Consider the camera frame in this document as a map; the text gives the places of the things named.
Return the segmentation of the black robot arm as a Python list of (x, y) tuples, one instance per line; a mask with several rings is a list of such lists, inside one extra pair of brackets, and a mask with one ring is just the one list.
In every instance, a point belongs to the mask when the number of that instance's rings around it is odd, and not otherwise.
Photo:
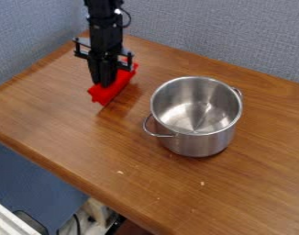
[(124, 23), (124, 0), (83, 0), (88, 10), (90, 37), (75, 38), (75, 56), (86, 59), (94, 84), (108, 88), (120, 69), (132, 70), (134, 53), (123, 45), (123, 32), (131, 22)]

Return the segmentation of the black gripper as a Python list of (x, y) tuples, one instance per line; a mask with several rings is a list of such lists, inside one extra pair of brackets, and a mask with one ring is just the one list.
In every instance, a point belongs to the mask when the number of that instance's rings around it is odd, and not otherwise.
[(132, 70), (134, 53), (123, 46), (123, 29), (127, 24), (122, 15), (108, 18), (87, 18), (90, 25), (90, 37), (76, 37), (75, 55), (88, 61), (88, 69), (94, 84), (102, 84), (104, 88), (112, 85), (116, 71)]

